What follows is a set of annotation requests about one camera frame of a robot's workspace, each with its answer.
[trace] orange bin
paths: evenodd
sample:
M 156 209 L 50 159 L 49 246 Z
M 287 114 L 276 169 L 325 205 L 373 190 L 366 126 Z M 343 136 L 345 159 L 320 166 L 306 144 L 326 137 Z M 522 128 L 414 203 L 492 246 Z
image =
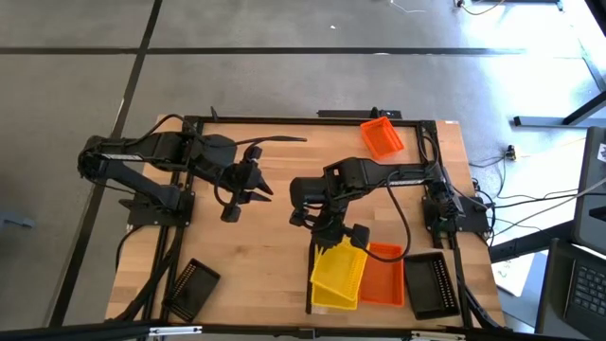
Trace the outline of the orange bin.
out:
M 369 250 L 381 258 L 391 259 L 401 255 L 401 246 L 388 243 L 372 242 Z M 360 285 L 360 301 L 403 307 L 403 260 L 388 263 L 368 257 Z
M 398 133 L 387 117 L 380 117 L 360 125 L 362 139 L 375 159 L 385 158 L 404 149 Z

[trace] concrete floor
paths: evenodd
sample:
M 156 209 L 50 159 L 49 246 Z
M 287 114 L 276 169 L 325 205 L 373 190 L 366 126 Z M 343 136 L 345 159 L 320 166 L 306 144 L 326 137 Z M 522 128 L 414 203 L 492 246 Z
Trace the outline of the concrete floor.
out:
M 214 105 L 223 116 L 313 117 L 319 109 L 379 106 L 411 119 L 458 120 L 471 160 L 501 154 L 508 144 L 536 153 L 584 136 L 510 123 L 518 115 L 563 117 L 597 94 L 570 16 L 554 5 L 507 4 L 473 17 L 448 1 L 396 3 L 424 12 L 407 13 L 386 0 L 166 1 L 151 46 L 508 47 L 532 54 L 148 56 L 124 135 L 142 134 L 159 114 L 208 115 Z M 0 46 L 137 47 L 151 8 L 152 0 L 0 0 Z M 546 24 L 537 25 L 537 17 Z M 77 174 L 76 155 L 88 136 L 111 131 L 133 62 L 134 56 L 0 56 L 0 207 L 37 223 L 0 232 L 0 330 L 45 323 L 90 189 Z M 576 154 L 508 164 L 503 194 L 575 187 Z M 474 175 L 496 192 L 496 169 Z M 106 192 L 103 199 L 68 324 L 104 317 L 126 219 L 118 198 Z M 536 209 L 499 217 L 514 220 Z M 539 223 L 570 213 L 565 207 Z

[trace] wooden tabletop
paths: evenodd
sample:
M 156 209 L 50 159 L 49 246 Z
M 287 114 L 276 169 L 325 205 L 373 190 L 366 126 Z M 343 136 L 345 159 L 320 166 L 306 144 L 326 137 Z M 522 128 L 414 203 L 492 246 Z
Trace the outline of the wooden tabletop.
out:
M 408 293 L 404 308 L 361 302 L 356 311 L 314 309 L 313 314 L 305 314 L 310 233 L 288 223 L 293 211 L 289 185 L 296 176 L 320 176 L 325 166 L 346 157 L 370 157 L 359 129 L 334 125 L 205 124 L 205 135 L 221 134 L 234 140 L 291 135 L 307 137 L 308 142 L 264 142 L 260 145 L 263 154 L 259 166 L 275 195 L 271 203 L 254 202 L 241 206 L 241 217 L 235 224 L 221 221 L 222 207 L 215 201 L 212 186 L 194 180 L 195 208 L 191 225 L 185 232 L 178 274 L 190 259 L 195 258 L 221 275 L 195 323 L 402 329 L 462 326 L 460 316 L 417 321 Z M 181 121 L 177 119 L 169 119 L 159 129 L 180 130 Z M 415 131 L 412 128 L 396 130 L 405 149 L 382 163 L 419 163 Z M 460 126 L 457 122 L 439 121 L 437 135 L 442 160 L 453 184 L 473 195 Z M 243 150 L 239 148 L 236 160 L 241 159 Z M 158 183 L 167 184 L 170 180 L 170 173 L 150 165 L 146 165 L 143 173 Z M 425 230 L 420 203 L 423 188 L 394 188 L 394 192 L 411 226 L 411 254 L 443 252 L 452 281 L 456 283 L 453 251 L 433 249 L 431 237 Z M 224 191 L 222 196 L 229 198 Z M 386 190 L 375 190 L 352 202 L 346 224 L 368 226 L 372 242 L 406 243 L 401 219 Z M 148 279 L 158 231 L 158 227 L 144 227 L 124 244 L 107 317 L 121 313 Z M 468 286 L 490 316 L 504 325 L 487 246 L 470 233 L 459 233 L 458 239 Z M 154 317 L 159 315 L 163 293 L 164 280 L 158 286 Z M 183 322 L 175 315 L 169 320 Z

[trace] yellow plastic tray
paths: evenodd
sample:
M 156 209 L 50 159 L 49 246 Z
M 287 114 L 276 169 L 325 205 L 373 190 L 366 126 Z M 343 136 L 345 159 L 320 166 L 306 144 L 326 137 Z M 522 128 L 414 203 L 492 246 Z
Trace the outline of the yellow plastic tray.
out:
M 350 301 L 312 284 L 312 305 L 318 307 L 356 310 L 358 309 L 358 298 Z
M 312 283 L 344 299 L 358 299 L 358 290 L 366 265 L 366 253 L 351 246 L 349 238 L 316 258 Z

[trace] desk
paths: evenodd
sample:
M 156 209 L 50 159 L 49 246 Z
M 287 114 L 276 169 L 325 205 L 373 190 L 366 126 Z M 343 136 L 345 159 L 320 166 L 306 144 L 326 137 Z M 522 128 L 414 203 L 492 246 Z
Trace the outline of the desk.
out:
M 405 146 L 384 163 L 419 163 L 415 130 L 396 128 Z M 180 131 L 181 122 L 170 119 L 160 131 Z M 438 326 L 462 326 L 460 316 L 417 321 L 406 293 L 404 308 L 361 303 L 357 311 L 314 310 L 305 314 L 310 233 L 288 223 L 293 210 L 289 185 L 295 176 L 319 176 L 323 167 L 349 156 L 370 157 L 359 127 L 340 125 L 287 125 L 206 123 L 204 135 L 221 134 L 234 140 L 266 135 L 307 137 L 308 142 L 264 142 L 259 160 L 263 176 L 275 195 L 271 203 L 251 203 L 241 207 L 236 224 L 220 220 L 222 207 L 215 201 L 212 186 L 194 180 L 196 202 L 192 221 L 186 229 L 178 273 L 195 258 L 221 274 L 221 280 L 194 323 L 239 326 L 301 326 L 330 328 L 433 329 Z M 444 166 L 453 184 L 472 195 L 473 187 L 456 122 L 437 122 L 437 134 Z M 240 160 L 244 148 L 236 156 Z M 143 173 L 162 184 L 170 173 L 146 165 Z M 422 187 L 394 188 L 411 226 L 411 254 L 436 251 L 425 230 L 421 197 Z M 375 190 L 352 202 L 347 225 L 370 228 L 372 242 L 404 245 L 405 231 L 386 190 Z M 158 227 L 144 227 L 123 246 L 122 257 L 107 317 L 121 313 L 150 275 Z M 458 234 L 465 279 L 479 303 L 498 323 L 504 325 L 496 285 L 490 267 L 488 249 L 480 239 L 468 233 Z M 455 283 L 453 251 L 441 250 Z M 160 311 L 164 281 L 158 285 L 152 316 Z M 171 322 L 182 322 L 171 315 Z

